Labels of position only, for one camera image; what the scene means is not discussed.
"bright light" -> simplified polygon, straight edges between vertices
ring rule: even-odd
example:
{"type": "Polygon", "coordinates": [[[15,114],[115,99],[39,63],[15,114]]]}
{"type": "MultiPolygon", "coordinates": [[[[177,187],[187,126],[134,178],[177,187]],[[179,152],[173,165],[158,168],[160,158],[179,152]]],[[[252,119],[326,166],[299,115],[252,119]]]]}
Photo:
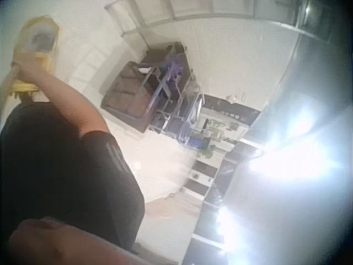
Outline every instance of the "bright light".
{"type": "Polygon", "coordinates": [[[313,126],[313,117],[309,112],[302,111],[297,120],[290,126],[290,137],[301,136],[310,131],[313,126]]]}
{"type": "Polygon", "coordinates": [[[255,151],[254,157],[261,156],[262,153],[263,153],[263,152],[262,152],[260,149],[257,149],[257,150],[255,151]]]}
{"type": "Polygon", "coordinates": [[[272,136],[272,139],[264,146],[265,148],[265,151],[266,152],[271,152],[273,151],[274,149],[278,148],[279,146],[279,143],[280,143],[280,140],[279,140],[279,135],[278,133],[275,133],[273,136],[272,136]]]}
{"type": "Polygon", "coordinates": [[[252,171],[278,179],[314,178],[329,166],[325,151],[312,139],[266,153],[249,162],[252,171]]]}
{"type": "Polygon", "coordinates": [[[244,247],[240,241],[240,227],[234,221],[232,213],[227,207],[223,206],[218,211],[218,218],[220,220],[217,232],[223,235],[223,250],[232,252],[244,247]]]}

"white wall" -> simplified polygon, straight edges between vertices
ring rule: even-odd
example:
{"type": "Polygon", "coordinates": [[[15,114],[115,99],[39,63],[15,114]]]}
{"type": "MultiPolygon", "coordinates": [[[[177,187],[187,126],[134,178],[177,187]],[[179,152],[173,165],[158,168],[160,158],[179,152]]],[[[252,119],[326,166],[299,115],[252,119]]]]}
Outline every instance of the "white wall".
{"type": "Polygon", "coordinates": [[[143,31],[150,45],[181,41],[206,94],[226,98],[246,93],[240,104],[262,110],[284,74],[298,34],[255,20],[186,20],[143,31]]]}

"white floor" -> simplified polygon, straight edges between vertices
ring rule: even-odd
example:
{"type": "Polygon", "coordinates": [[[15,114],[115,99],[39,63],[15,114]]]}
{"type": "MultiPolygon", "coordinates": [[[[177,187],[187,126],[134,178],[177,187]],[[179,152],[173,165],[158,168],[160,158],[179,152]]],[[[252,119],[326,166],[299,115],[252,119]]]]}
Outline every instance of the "white floor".
{"type": "MultiPolygon", "coordinates": [[[[97,108],[114,77],[128,61],[138,61],[146,46],[139,35],[122,40],[120,29],[104,9],[110,0],[7,1],[1,9],[0,81],[10,69],[14,39],[25,22],[50,15],[62,27],[55,75],[86,96],[97,108]]],[[[10,98],[4,123],[18,100],[10,98]]],[[[144,134],[99,109],[135,174],[146,203],[167,197],[185,182],[195,157],[175,140],[151,131],[144,134]]]]}

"drawer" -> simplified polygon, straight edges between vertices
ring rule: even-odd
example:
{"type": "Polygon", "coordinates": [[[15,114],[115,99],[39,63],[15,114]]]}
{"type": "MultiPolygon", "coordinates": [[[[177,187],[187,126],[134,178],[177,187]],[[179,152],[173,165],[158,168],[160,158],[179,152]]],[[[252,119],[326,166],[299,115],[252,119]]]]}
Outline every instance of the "drawer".
{"type": "Polygon", "coordinates": [[[193,181],[199,182],[200,184],[203,184],[208,187],[210,187],[213,183],[213,178],[193,169],[190,170],[188,177],[193,181]]]}

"yellow object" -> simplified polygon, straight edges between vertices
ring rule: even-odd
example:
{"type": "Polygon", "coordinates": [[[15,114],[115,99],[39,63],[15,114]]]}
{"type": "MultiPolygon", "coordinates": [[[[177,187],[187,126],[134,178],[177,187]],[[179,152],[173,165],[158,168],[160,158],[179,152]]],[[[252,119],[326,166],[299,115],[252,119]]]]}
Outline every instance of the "yellow object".
{"type": "MultiPolygon", "coordinates": [[[[43,52],[36,52],[35,57],[42,63],[43,69],[51,73],[51,58],[48,54],[43,52]]],[[[25,83],[16,79],[12,85],[12,92],[37,92],[38,87],[35,84],[25,83]]]]}
{"type": "MultiPolygon", "coordinates": [[[[42,17],[36,17],[29,19],[26,23],[26,25],[21,29],[19,32],[16,41],[15,41],[15,47],[14,47],[14,52],[34,52],[32,49],[34,48],[32,43],[33,41],[29,41],[31,38],[33,38],[33,35],[37,34],[38,35],[38,28],[39,26],[43,27],[45,26],[46,30],[52,30],[53,33],[55,33],[55,40],[52,45],[52,48],[49,51],[46,52],[38,52],[35,51],[35,57],[38,61],[42,63],[43,69],[46,71],[52,73],[53,70],[53,65],[55,64],[55,52],[56,52],[56,46],[57,46],[57,41],[58,41],[58,36],[61,33],[61,27],[55,23],[50,17],[48,16],[42,16],[42,17]]],[[[18,92],[29,92],[32,94],[33,92],[37,92],[39,89],[35,84],[32,83],[25,83],[22,82],[18,79],[16,79],[13,82],[11,93],[18,93],[18,92]]]]}

